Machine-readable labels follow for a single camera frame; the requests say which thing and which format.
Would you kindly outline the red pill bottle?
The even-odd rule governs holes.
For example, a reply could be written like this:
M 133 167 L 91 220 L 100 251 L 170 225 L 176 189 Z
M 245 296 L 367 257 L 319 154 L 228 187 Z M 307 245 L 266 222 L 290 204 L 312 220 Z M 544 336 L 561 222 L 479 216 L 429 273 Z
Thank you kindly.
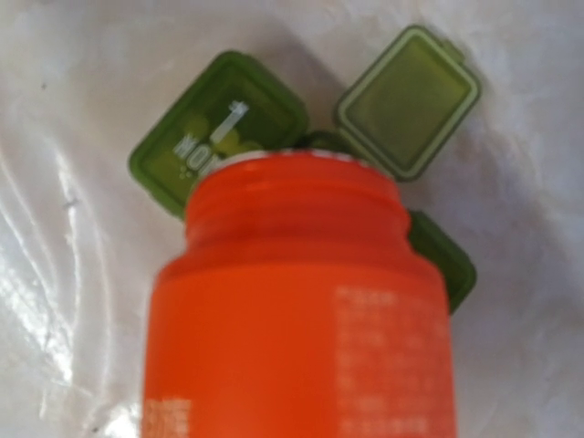
M 151 296 L 144 437 L 454 437 L 449 309 L 396 183 L 250 152 L 193 192 Z

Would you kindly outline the green pill organizer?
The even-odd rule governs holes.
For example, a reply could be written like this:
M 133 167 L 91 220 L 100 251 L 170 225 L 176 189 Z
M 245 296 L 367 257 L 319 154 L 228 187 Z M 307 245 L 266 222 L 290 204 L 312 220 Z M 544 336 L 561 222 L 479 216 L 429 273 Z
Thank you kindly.
M 185 226 L 158 283 L 236 263 L 378 265 L 453 312 L 475 267 L 403 206 L 398 184 L 423 174 L 480 94 L 456 47 L 408 26 L 339 98 L 332 129 L 313 131 L 303 99 L 263 63 L 219 54 L 129 159 Z

